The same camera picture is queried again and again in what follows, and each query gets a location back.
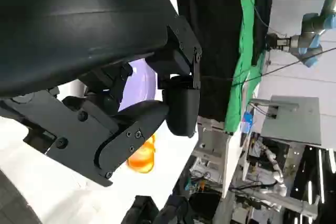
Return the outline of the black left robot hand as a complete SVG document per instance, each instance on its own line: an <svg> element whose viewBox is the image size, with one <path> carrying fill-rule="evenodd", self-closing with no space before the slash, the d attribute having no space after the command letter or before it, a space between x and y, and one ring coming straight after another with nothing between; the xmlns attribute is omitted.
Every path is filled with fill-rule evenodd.
<svg viewBox="0 0 336 224"><path fill-rule="evenodd" d="M201 56L170 0L1 0L1 116L108 187L162 123L194 135Z"/></svg>

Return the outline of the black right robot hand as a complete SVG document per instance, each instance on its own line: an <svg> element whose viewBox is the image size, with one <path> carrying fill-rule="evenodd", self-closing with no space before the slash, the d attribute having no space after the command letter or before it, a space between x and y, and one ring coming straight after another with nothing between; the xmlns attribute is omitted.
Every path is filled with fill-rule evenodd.
<svg viewBox="0 0 336 224"><path fill-rule="evenodd" d="M187 198L183 196L170 195L161 210L150 196L136 196L121 223L194 223L194 219L191 206Z"/></svg>

